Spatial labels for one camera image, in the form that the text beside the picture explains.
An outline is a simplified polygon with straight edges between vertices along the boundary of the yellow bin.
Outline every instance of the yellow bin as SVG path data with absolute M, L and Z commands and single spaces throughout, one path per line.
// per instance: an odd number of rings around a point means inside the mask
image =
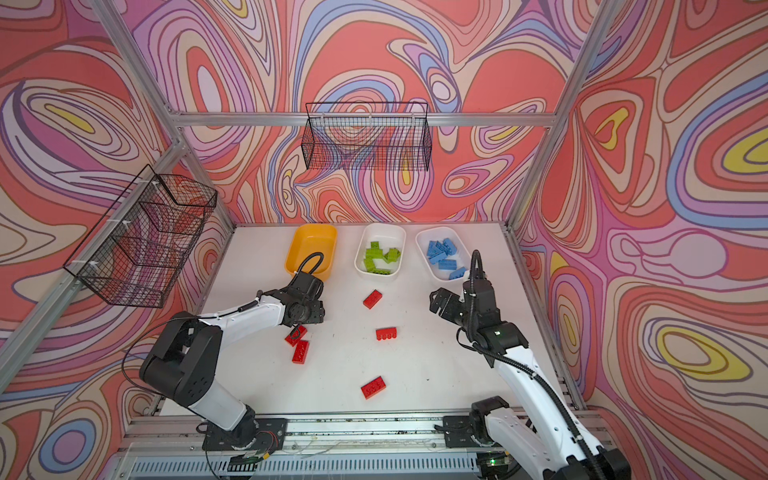
M 286 258 L 286 271 L 293 275 L 299 265 L 311 253 L 321 252 L 324 255 L 323 263 L 317 267 L 314 276 L 323 282 L 331 276 L 333 266 L 333 252 L 336 250 L 336 228 L 333 225 L 322 223 L 307 223 L 302 225 L 293 234 L 293 242 L 288 250 Z M 317 263 L 317 258 L 312 258 L 304 266 L 304 271 L 309 272 Z

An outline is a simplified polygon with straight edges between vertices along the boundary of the white bin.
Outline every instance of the white bin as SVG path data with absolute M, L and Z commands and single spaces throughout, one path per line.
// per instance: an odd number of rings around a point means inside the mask
M 387 253 L 390 248 L 400 250 L 400 259 L 396 263 L 383 263 L 382 260 L 374 260 L 376 266 L 392 270 L 392 273 L 389 275 L 379 275 L 378 273 L 368 273 L 366 271 L 364 260 L 366 259 L 366 250 L 371 247 L 371 242 L 379 242 L 379 248 L 384 250 L 384 253 Z M 355 257 L 355 270 L 366 280 L 391 282 L 400 272 L 400 263 L 405 258 L 405 250 L 406 231 L 402 227 L 388 223 L 371 223 L 362 231 L 360 245 L 357 248 L 357 256 Z
M 464 276 L 460 276 L 453 280 L 448 280 L 448 276 L 453 270 L 440 270 L 437 267 L 437 264 L 432 265 L 427 257 L 429 242 L 431 240 L 442 242 L 446 238 L 449 238 L 453 244 L 456 245 L 456 255 L 451 255 L 448 259 L 456 260 L 456 268 L 464 267 L 467 269 L 467 271 L 464 272 Z M 458 237 L 458 234 L 452 228 L 436 227 L 418 232 L 416 234 L 416 247 L 419 248 L 419 252 L 421 252 L 420 257 L 424 259 L 424 264 L 427 266 L 427 270 L 429 270 L 432 276 L 435 277 L 435 280 L 439 283 L 463 282 L 469 278 L 469 261 L 472 259 L 472 256 L 469 255 L 467 247 L 464 246 L 464 242 L 462 242 L 462 239 Z

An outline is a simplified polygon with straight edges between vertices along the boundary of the plastic bin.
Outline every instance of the plastic bin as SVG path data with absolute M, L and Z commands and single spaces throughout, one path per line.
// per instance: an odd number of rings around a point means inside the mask
M 464 267 L 467 269 L 467 271 L 464 272 L 464 276 L 460 276 L 453 280 L 448 280 L 448 276 L 453 270 L 440 270 L 437 265 L 432 265 L 427 257 L 429 241 L 437 240 L 442 242 L 446 238 L 451 239 L 453 244 L 456 245 L 457 250 L 456 255 L 451 255 L 448 258 L 456 260 L 456 268 Z M 462 239 L 459 238 L 456 231 L 452 228 L 435 227 L 418 232 L 416 234 L 416 246 L 419 248 L 419 252 L 421 252 L 421 258 L 424 259 L 424 264 L 427 266 L 427 270 L 429 270 L 432 276 L 435 277 L 435 280 L 439 283 L 463 282 L 469 277 L 469 261 L 472 259 L 472 256 L 467 251 L 467 247 L 464 246 Z
M 366 258 L 366 250 L 371 247 L 371 242 L 379 242 L 379 247 L 384 250 L 384 253 L 390 248 L 400 250 L 400 260 L 396 263 L 387 263 L 385 265 L 381 260 L 375 260 L 377 266 L 392 270 L 392 273 L 389 275 L 379 275 L 378 273 L 368 273 L 366 271 L 364 260 Z M 405 249 L 406 231 L 402 227 L 388 223 L 371 223 L 362 231 L 360 245 L 357 247 L 357 255 L 355 257 L 355 270 L 366 280 L 391 282 L 400 272 L 400 263 L 406 254 Z
M 336 228 L 333 225 L 308 223 L 297 228 L 286 257 L 286 272 L 293 275 L 311 253 L 321 252 L 324 255 L 323 263 L 317 267 L 314 276 L 323 282 L 328 281 L 333 268 L 333 253 L 336 251 L 336 235 Z M 309 272 L 315 263 L 317 258 L 311 259 L 304 267 L 304 271 Z

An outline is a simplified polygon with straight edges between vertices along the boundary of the white table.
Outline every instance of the white table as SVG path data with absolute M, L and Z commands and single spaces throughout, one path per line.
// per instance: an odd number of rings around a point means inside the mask
M 549 381 L 557 386 L 544 342 L 500 226 L 451 224 L 467 249 L 480 250 L 502 319 L 517 324 Z M 285 326 L 262 330 L 223 350 L 216 378 L 257 413 L 381 412 L 468 409 L 500 395 L 519 406 L 514 393 L 485 359 L 456 344 L 456 325 L 429 312 L 429 293 L 440 286 L 416 249 L 415 235 L 432 226 L 405 225 L 402 270 L 392 283 L 362 280 L 353 266 L 364 226 L 336 226 L 339 236 L 331 277 L 321 297 L 325 322 L 308 325 L 304 365 L 291 362 Z M 256 291 L 282 288 L 288 248 L 296 227 L 238 227 L 222 260 L 204 312 L 251 301 Z M 374 290 L 383 298 L 368 310 Z M 450 290 L 460 293 L 461 283 Z M 376 340 L 376 329 L 397 327 L 397 339 Z M 381 376 L 387 387 L 365 400 L 360 387 Z M 166 401 L 161 415 L 188 415 Z

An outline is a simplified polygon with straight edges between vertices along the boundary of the metal rail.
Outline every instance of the metal rail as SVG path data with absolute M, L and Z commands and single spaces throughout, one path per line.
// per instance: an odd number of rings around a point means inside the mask
M 323 113 L 331 117 L 360 117 L 360 114 L 350 113 Z M 411 114 L 403 113 L 377 113 L 374 117 L 410 117 Z M 426 115 L 430 127 L 486 127 L 496 125 L 524 125 L 534 127 L 551 127 L 554 124 L 554 114 L 518 114 L 518 113 L 457 113 L 441 114 L 429 113 Z M 173 112 L 171 120 L 177 127 L 189 126 L 224 126 L 245 125 L 257 127 L 301 127 L 306 124 L 307 116 L 304 113 L 193 113 Z

